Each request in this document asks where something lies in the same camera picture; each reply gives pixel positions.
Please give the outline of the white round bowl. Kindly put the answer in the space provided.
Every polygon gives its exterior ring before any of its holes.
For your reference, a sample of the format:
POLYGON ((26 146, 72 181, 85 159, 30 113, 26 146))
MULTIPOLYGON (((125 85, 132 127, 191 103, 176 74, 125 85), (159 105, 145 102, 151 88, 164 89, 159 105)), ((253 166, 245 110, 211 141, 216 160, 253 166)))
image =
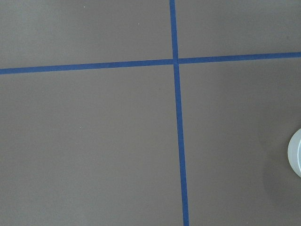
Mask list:
POLYGON ((301 130, 297 130, 291 137, 287 156, 292 170, 301 177, 301 130))

